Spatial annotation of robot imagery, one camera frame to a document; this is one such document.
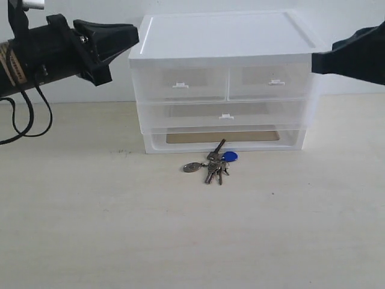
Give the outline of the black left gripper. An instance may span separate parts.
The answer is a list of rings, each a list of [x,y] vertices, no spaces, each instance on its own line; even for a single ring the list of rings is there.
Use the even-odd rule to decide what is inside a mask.
[[[100,86],[112,81],[110,63],[139,43],[133,24],[100,24],[76,19],[73,28],[62,14],[46,17],[48,27],[58,37],[51,52],[71,66],[78,77]]]

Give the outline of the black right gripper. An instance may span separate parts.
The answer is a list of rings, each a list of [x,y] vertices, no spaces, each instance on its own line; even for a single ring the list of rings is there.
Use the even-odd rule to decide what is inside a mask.
[[[334,52],[313,53],[312,72],[384,84],[384,22],[379,26],[361,28],[349,38],[334,42],[331,50],[337,51],[345,47],[359,49],[358,59]]]

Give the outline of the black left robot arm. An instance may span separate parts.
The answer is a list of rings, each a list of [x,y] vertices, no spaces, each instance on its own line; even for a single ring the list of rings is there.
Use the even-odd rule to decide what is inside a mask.
[[[71,76],[95,86],[109,83],[110,63],[140,41],[133,24],[76,19],[69,27],[62,14],[48,16],[47,22],[10,40],[10,61],[24,90]]]

